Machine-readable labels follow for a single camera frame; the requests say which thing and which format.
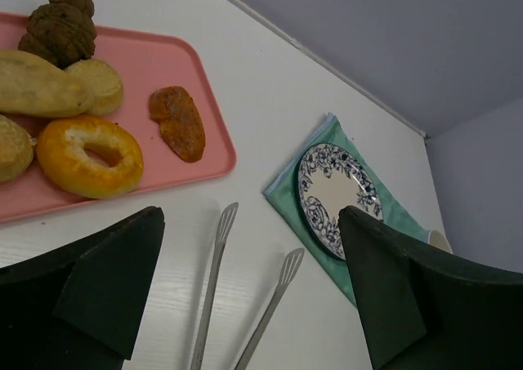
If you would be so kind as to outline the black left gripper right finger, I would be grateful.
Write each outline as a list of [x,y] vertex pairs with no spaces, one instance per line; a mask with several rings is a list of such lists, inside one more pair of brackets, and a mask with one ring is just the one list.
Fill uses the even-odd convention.
[[357,207],[338,224],[373,368],[521,368],[521,274],[444,252]]

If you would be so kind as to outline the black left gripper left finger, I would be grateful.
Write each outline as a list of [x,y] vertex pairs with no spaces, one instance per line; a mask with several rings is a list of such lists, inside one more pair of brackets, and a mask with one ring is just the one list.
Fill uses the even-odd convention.
[[3,369],[120,369],[131,359],[165,229],[146,207],[1,269]]

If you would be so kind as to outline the metal serving tongs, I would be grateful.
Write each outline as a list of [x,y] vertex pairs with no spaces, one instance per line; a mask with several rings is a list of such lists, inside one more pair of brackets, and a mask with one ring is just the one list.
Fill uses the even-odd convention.
[[[214,239],[212,262],[208,277],[208,287],[205,292],[203,309],[199,328],[196,336],[195,347],[193,350],[192,360],[190,362],[190,369],[201,369],[203,364],[204,351],[208,338],[209,324],[212,317],[212,308],[214,297],[217,289],[218,275],[221,267],[222,257],[226,247],[226,241],[229,237],[231,228],[235,222],[235,218],[239,209],[239,203],[233,202],[229,204],[221,212],[220,219],[217,224],[217,231]],[[246,346],[234,369],[244,370],[248,364],[275,312],[282,297],[287,291],[288,286],[295,278],[305,255],[305,249],[299,247],[289,252],[283,261],[275,290],[270,298],[270,301],[263,312],[257,326],[254,328],[252,335],[249,337]]]

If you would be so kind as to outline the orange glazed bagel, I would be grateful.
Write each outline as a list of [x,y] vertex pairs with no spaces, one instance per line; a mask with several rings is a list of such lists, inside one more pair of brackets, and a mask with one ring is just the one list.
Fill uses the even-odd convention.
[[90,115],[48,123],[36,144],[45,176],[85,198],[114,198],[133,191],[144,173],[136,139],[124,128]]

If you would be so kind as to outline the reddish-brown pastry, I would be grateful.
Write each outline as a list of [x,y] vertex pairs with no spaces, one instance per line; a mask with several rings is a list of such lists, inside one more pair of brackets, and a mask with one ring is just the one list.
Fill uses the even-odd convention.
[[150,118],[159,125],[160,135],[184,162],[203,157],[206,136],[203,121],[189,92],[181,86],[163,87],[149,98]]

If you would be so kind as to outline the dark brown croissant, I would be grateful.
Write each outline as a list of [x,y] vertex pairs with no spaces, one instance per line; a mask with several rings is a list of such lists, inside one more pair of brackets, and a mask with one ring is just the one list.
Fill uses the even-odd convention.
[[92,58],[97,31],[93,0],[48,0],[28,18],[18,49],[65,69]]

